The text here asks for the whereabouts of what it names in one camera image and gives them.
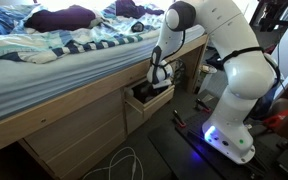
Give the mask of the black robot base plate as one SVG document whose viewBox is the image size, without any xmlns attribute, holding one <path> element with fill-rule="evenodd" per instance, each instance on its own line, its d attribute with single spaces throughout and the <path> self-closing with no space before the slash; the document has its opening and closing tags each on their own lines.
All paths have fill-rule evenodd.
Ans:
<svg viewBox="0 0 288 180">
<path fill-rule="evenodd" d="M 209 144 L 202 132 L 207 114 L 198 114 L 185 120 L 186 125 L 175 129 L 187 143 L 224 180 L 288 180 L 288 140 L 268 131 L 263 126 L 251 128 L 255 156 L 246 164 L 237 164 Z"/>
</svg>

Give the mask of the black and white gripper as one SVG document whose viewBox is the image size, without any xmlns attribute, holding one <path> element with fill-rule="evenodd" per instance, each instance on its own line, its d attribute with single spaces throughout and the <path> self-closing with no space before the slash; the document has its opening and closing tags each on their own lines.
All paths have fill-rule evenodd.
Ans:
<svg viewBox="0 0 288 180">
<path fill-rule="evenodd" d="M 163 80 L 161 82 L 151 83 L 151 84 L 152 84 L 153 89 L 158 89 L 158 88 L 168 87 L 169 85 L 172 84 L 172 82 L 170 79 L 166 79 L 166 80 Z"/>
</svg>

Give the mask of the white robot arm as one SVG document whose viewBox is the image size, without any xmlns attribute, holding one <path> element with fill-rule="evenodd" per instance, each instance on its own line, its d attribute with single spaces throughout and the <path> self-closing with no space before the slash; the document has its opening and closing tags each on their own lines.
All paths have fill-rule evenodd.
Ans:
<svg viewBox="0 0 288 180">
<path fill-rule="evenodd" d="M 180 49 L 184 32 L 196 25 L 209 35 L 227 78 L 221 98 L 202 125 L 204 140 L 233 162 L 245 164 L 254 157 L 255 147 L 244 120 L 274 86 L 277 74 L 232 0 L 178 0 L 170 5 L 152 50 L 147 80 L 159 85 L 172 75 L 165 59 Z"/>
</svg>

